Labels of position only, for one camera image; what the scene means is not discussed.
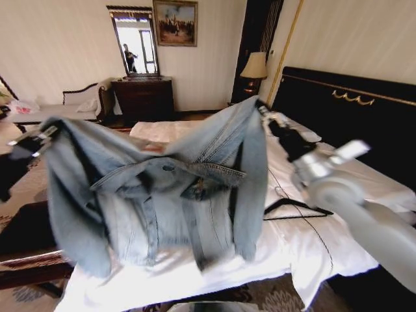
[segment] framed painting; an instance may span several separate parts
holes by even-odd
[[[157,44],[196,47],[198,3],[153,0]]]

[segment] black headboard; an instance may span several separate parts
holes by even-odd
[[[364,140],[360,161],[416,190],[416,86],[285,67],[272,108],[332,146]]]

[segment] denim jacket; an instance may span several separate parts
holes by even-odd
[[[229,249],[253,259],[267,187],[256,99],[221,110],[167,145],[48,119],[42,129],[60,123],[45,152],[58,245],[101,277],[111,271],[109,246],[134,265],[152,265],[158,248],[186,245],[201,270]]]

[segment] lampshade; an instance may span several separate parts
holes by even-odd
[[[252,52],[240,76],[247,78],[266,78],[266,53]]]

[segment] gold headboard trim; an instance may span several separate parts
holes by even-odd
[[[358,89],[347,88],[345,86],[338,86],[336,84],[333,84],[332,85],[330,83],[323,83],[321,81],[316,81],[316,80],[312,80],[312,79],[301,78],[301,77],[292,76],[292,75],[285,75],[285,74],[283,74],[283,77],[290,77],[290,78],[294,78],[294,79],[298,79],[298,80],[307,81],[309,83],[316,83],[318,85],[320,84],[322,86],[330,86],[332,88],[343,89],[343,90],[346,90],[346,91],[349,91],[349,92],[360,93],[360,94],[363,94],[363,95],[366,95],[366,96],[372,96],[374,98],[386,99],[388,101],[394,101],[394,102],[398,102],[398,103],[402,103],[402,104],[416,106],[416,102],[408,101],[406,99],[398,99],[397,97],[383,96],[383,95],[377,94],[377,93],[372,93],[372,92],[362,91],[362,90],[358,90]]]
[[[365,101],[363,101],[361,99],[361,96],[356,96],[356,97],[351,98],[351,97],[348,97],[348,93],[347,92],[345,92],[343,95],[339,96],[337,94],[337,91],[336,90],[334,90],[332,92],[332,95],[336,99],[345,99],[345,101],[348,101],[348,102],[357,102],[358,104],[363,105],[363,106],[365,106],[365,105],[372,105],[374,103],[374,101],[375,101],[375,99],[372,99],[371,101],[365,102]]]

